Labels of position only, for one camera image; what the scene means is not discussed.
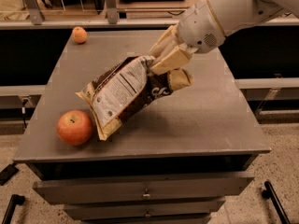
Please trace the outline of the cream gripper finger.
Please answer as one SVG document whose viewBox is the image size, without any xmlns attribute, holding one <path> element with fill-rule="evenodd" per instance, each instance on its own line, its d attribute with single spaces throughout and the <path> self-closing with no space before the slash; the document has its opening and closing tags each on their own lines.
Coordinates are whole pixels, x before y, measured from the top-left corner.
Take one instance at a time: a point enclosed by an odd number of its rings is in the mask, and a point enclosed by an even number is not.
<svg viewBox="0 0 299 224">
<path fill-rule="evenodd" d="M 198 48 L 182 42 L 176 25 L 171 25 L 151 47 L 149 55 L 154 57 L 150 66 L 152 74 L 161 75 L 187 64 Z"/>
<path fill-rule="evenodd" d="M 168 84 L 172 91 L 178 91 L 191 86 L 193 77 L 184 69 L 172 70 L 168 73 Z"/>
</svg>

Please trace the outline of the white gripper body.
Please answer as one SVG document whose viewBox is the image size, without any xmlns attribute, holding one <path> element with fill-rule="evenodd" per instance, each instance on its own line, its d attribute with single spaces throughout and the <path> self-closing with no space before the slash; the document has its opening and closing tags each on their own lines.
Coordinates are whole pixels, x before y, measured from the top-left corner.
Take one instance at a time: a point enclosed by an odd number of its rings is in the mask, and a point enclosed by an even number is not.
<svg viewBox="0 0 299 224">
<path fill-rule="evenodd" d="M 225 33 L 207 0 L 201 0 L 186 10 L 177 30 L 179 39 L 197 53 L 208 53 L 225 41 Z"/>
</svg>

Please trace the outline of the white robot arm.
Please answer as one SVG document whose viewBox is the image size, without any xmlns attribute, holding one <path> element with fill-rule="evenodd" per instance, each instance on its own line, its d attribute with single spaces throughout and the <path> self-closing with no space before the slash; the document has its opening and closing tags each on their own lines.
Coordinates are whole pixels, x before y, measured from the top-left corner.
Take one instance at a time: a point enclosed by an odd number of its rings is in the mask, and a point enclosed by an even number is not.
<svg viewBox="0 0 299 224">
<path fill-rule="evenodd" d="M 195 53 L 208 53 L 240 30 L 270 21 L 289 11 L 299 17 L 299 0 L 201 0 L 189 7 L 150 49 L 149 72 L 175 75 L 175 86 L 192 82 L 181 70 Z"/>
</svg>

